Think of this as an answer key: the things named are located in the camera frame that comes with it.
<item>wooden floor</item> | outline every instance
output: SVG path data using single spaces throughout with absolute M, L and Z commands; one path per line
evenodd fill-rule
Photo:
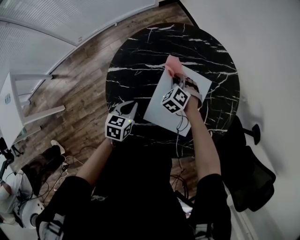
M 84 163 L 104 140 L 104 125 L 108 113 L 105 100 L 105 80 L 107 70 L 118 48 L 134 33 L 158 23 L 192 24 L 177 3 L 153 8 L 110 27 L 89 40 L 76 50 L 52 73 L 54 79 L 46 80 L 33 95 L 26 114 L 37 113 L 52 107 L 64 105 L 66 110 L 26 126 L 26 130 L 41 126 L 42 130 L 18 144 L 24 155 L 17 158 L 12 168 L 19 170 L 36 155 L 51 147 L 50 141 L 57 140 L 66 149 L 65 156 L 74 156 Z M 183 177 L 188 178 L 190 191 L 195 192 L 195 163 L 183 163 L 187 169 Z M 75 175 L 81 163 L 75 161 L 68 169 Z M 178 161 L 174 161 L 173 173 L 180 173 Z M 58 179 L 57 171 L 48 182 L 50 188 Z M 40 194 L 47 190 L 43 186 Z M 54 191 L 45 201 L 47 204 Z

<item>black marble table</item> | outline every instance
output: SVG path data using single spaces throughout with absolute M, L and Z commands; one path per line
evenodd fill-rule
M 164 146 L 177 157 L 177 134 L 143 120 L 169 55 L 212 81 L 200 112 L 214 142 L 228 130 L 240 99 L 236 67 L 227 50 L 207 32 L 187 24 L 162 23 L 130 37 L 117 51 L 108 70 L 109 112 L 123 101 L 139 103 L 131 138 L 142 145 Z M 192 133 L 179 136 L 179 157 L 194 154 Z

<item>white sneaker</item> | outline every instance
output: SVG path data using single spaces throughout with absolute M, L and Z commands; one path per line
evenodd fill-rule
M 55 146 L 55 145 L 59 146 L 59 148 L 60 148 L 60 154 L 64 154 L 66 152 L 65 149 L 56 140 L 51 140 L 51 145 L 52 146 Z

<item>black t-shirt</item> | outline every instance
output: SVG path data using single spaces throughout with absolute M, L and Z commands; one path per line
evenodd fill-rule
M 37 229 L 41 222 L 50 222 L 59 213 L 65 216 L 64 240 L 189 240 L 195 239 L 196 224 L 211 225 L 215 240 L 230 239 L 231 215 L 220 175 L 212 174 L 199 181 L 193 211 L 186 219 L 169 183 L 170 162 L 154 162 L 149 153 L 143 160 L 139 154 L 121 161 L 117 158 L 117 164 L 115 159 L 120 152 L 111 155 L 92 196 L 86 180 L 66 178 L 38 217 Z

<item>black pants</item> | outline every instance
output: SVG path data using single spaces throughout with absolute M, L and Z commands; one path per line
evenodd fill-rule
M 43 184 L 60 167 L 64 160 L 65 158 L 60 154 L 59 146 L 52 146 L 22 168 L 36 196 L 38 196 Z

